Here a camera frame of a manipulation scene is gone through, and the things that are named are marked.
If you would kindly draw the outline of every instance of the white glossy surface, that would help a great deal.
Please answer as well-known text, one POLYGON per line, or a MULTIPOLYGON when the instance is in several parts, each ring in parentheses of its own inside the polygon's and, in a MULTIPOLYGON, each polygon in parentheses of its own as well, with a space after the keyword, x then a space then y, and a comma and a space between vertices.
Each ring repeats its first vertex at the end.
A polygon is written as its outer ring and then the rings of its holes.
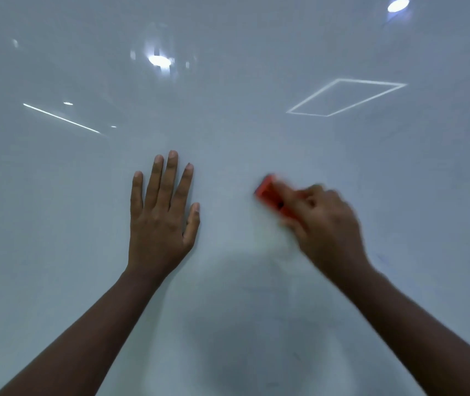
POLYGON ((100 394, 421 394, 252 199, 268 172, 340 189, 470 342, 470 0, 390 1, 0 0, 0 386, 118 278, 133 172, 176 149, 198 242, 100 394))

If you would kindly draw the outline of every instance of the right hand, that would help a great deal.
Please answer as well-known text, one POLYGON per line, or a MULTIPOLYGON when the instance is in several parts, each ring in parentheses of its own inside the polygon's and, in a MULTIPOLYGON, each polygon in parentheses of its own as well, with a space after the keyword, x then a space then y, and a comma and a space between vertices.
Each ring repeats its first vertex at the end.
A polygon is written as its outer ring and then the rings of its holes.
POLYGON ((313 185, 302 191, 282 181, 274 187, 300 221, 285 218, 299 248, 337 286, 373 270, 365 253, 360 222, 352 208, 334 190, 313 185))

